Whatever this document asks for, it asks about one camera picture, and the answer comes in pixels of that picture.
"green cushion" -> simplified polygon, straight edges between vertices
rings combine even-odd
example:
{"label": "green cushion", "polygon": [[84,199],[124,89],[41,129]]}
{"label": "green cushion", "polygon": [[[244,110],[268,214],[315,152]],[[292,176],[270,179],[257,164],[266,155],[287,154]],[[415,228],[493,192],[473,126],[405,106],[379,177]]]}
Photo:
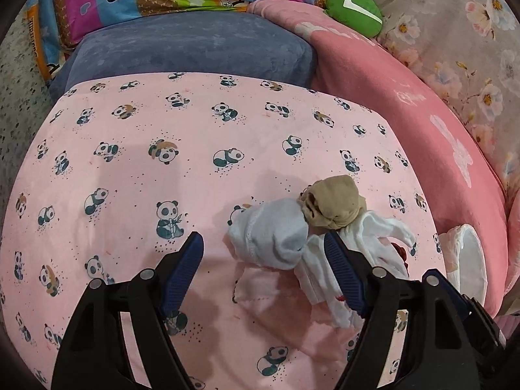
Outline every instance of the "green cushion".
{"label": "green cushion", "polygon": [[327,0],[325,12],[340,23],[372,38],[381,31],[381,12],[373,0]]}

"pink blanket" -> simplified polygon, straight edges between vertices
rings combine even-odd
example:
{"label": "pink blanket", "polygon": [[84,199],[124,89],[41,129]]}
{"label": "pink blanket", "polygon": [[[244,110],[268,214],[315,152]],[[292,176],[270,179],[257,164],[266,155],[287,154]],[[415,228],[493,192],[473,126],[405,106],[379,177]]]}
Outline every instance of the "pink blanket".
{"label": "pink blanket", "polygon": [[456,116],[382,47],[319,7],[258,0],[248,12],[312,44],[318,55],[315,90],[362,104],[388,121],[419,178],[438,233],[461,224],[477,231],[486,259],[485,308],[495,315],[508,272],[503,191]]}

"metal rivet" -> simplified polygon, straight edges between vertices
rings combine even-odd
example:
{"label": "metal rivet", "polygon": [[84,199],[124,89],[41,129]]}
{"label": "metal rivet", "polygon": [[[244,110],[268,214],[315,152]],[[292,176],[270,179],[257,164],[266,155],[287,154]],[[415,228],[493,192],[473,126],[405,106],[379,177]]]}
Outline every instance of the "metal rivet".
{"label": "metal rivet", "polygon": [[139,277],[141,277],[143,280],[150,280],[153,277],[154,271],[150,268],[147,268],[146,270],[141,271],[139,274]]}
{"label": "metal rivet", "polygon": [[380,279],[382,279],[383,277],[386,276],[386,270],[383,267],[375,267],[372,270],[372,274],[374,274],[374,276],[379,277]]}
{"label": "metal rivet", "polygon": [[435,276],[428,276],[426,277],[426,282],[430,285],[430,286],[436,286],[439,284],[439,279]]}
{"label": "metal rivet", "polygon": [[98,289],[101,287],[101,283],[103,283],[101,279],[94,279],[88,284],[88,287],[91,289]]}

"pink fabric with panda print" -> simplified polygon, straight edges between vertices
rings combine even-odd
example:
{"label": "pink fabric with panda print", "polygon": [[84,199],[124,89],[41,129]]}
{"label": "pink fabric with panda print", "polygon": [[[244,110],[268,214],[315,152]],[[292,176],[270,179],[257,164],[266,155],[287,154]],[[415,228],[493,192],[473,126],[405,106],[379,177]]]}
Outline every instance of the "pink fabric with panda print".
{"label": "pink fabric with panda print", "polygon": [[[9,201],[0,251],[7,332],[50,388],[88,282],[129,280],[196,230],[204,259],[165,326],[197,388],[332,389],[355,337],[311,318],[292,271],[244,270],[226,233],[241,210],[297,198],[340,174],[353,176],[369,209],[416,234],[412,279],[444,272],[421,187],[375,112],[245,77],[154,73],[79,84],[35,137]],[[240,277],[249,289],[236,287]],[[254,301],[261,305],[251,309]],[[124,326],[129,335],[128,318]],[[405,327],[401,312],[395,341]],[[135,342],[127,346],[147,384]],[[398,358],[399,348],[382,382]]]}

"blue-gray cushion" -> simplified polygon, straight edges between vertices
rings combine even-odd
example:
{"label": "blue-gray cushion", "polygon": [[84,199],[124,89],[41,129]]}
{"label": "blue-gray cushion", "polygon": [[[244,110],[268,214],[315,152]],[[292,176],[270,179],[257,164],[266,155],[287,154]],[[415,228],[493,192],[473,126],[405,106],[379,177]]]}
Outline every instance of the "blue-gray cushion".
{"label": "blue-gray cushion", "polygon": [[194,11],[148,16],[91,32],[50,85],[56,101],[91,79],[148,72],[207,72],[308,87],[314,49],[249,13]]}

